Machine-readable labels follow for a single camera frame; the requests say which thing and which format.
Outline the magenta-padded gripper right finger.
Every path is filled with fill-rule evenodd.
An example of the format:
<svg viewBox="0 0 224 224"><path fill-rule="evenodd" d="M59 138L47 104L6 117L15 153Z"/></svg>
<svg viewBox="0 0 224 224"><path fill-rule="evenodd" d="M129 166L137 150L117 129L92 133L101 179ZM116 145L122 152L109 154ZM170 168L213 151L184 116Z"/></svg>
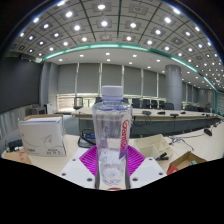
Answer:
<svg viewBox="0 0 224 224"><path fill-rule="evenodd" d="M127 189L140 188L166 176L153 157L144 157L132 146L126 157L125 184Z"/></svg>

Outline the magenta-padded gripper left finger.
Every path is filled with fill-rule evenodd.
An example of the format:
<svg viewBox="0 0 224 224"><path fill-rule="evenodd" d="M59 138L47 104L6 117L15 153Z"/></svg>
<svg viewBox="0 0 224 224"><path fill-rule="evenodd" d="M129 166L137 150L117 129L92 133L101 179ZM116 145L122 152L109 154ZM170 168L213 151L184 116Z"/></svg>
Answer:
<svg viewBox="0 0 224 224"><path fill-rule="evenodd" d="M84 188L98 189L97 147L79 148L65 165L59 176Z"/></svg>

